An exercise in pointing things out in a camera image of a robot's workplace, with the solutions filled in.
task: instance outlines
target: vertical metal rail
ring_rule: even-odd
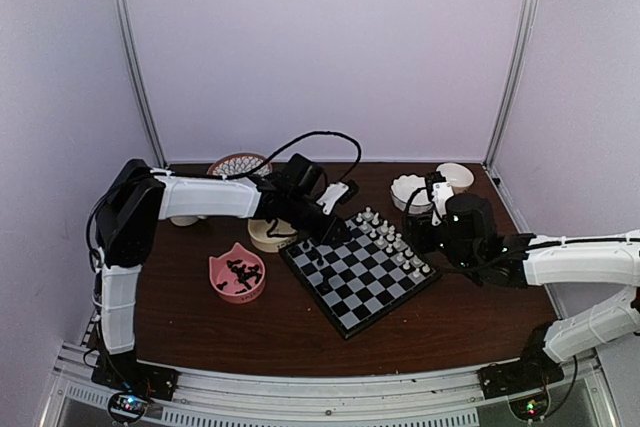
[[[118,20],[120,23],[120,31],[122,34],[122,41],[124,43],[124,50],[127,56],[127,65],[129,68],[129,77],[131,78],[131,85],[136,97],[136,103],[138,110],[142,117],[142,123],[144,124],[147,138],[151,143],[155,161],[158,166],[166,167],[167,161],[160,145],[160,138],[158,136],[158,130],[156,124],[153,121],[153,115],[149,108],[149,99],[147,98],[147,92],[144,88],[144,82],[142,80],[142,71],[140,70],[140,63],[138,61],[138,54],[136,52],[135,43],[133,41],[133,31],[131,29],[131,21],[129,18],[129,9],[127,7],[127,0],[114,0],[116,4],[116,11],[118,13]]]
[[[489,171],[494,170],[493,164],[495,162],[498,148],[500,147],[500,142],[502,141],[509,113],[516,95],[518,81],[520,80],[522,66],[524,65],[525,50],[531,36],[537,7],[538,0],[522,0],[518,36],[516,37],[513,56],[511,57],[511,66],[509,68],[507,82],[502,94],[502,101],[500,104],[500,111],[498,112],[498,118],[496,119],[496,125],[493,129],[489,149],[487,150],[487,155],[484,159],[484,164]]]

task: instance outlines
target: white wall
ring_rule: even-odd
[[[315,129],[350,133],[367,159],[480,160],[521,1],[128,0],[174,161],[266,154]]]
[[[0,0],[0,412],[33,425],[91,311],[89,209],[150,157],[112,0]]]
[[[540,0],[497,170],[535,232],[640,227],[640,0]],[[620,289],[558,285],[569,314]],[[640,340],[600,349],[625,425],[640,418]]]

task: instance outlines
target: pink bowl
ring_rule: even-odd
[[[247,282],[251,286],[251,289],[246,290],[246,287],[238,281],[238,276],[233,273],[230,267],[227,265],[227,261],[240,260],[238,266],[243,264],[247,267],[257,265],[258,274],[261,274],[260,280],[256,282],[255,277],[250,278]],[[239,242],[233,245],[233,248],[226,254],[222,254],[220,257],[209,257],[209,281],[213,286],[213,289],[217,294],[227,302],[232,304],[245,304],[256,299],[264,290],[266,270],[262,259],[252,252],[245,249]],[[223,289],[218,288],[218,285],[226,285]]]

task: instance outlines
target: chessboard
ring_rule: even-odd
[[[373,325],[440,278],[370,207],[346,221],[341,245],[313,239],[280,251],[338,332],[348,339]]]

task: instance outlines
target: wooden table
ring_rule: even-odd
[[[499,232],[514,233],[484,171],[478,165],[469,167],[476,176],[471,192],[491,200]],[[204,172],[206,166],[188,168]],[[326,168],[335,179],[346,164]],[[430,164],[362,164],[352,175],[360,193],[338,213],[346,217],[370,205],[400,226],[400,211],[389,195],[392,180],[434,169]],[[186,228],[160,222],[138,285],[141,360],[276,376],[424,372],[517,357],[531,329],[555,319],[542,288],[479,288],[463,276],[445,275],[345,341],[277,254],[261,254],[267,284],[254,302],[232,305],[214,293],[208,258],[236,241],[255,250],[246,229],[246,220],[221,217]]]

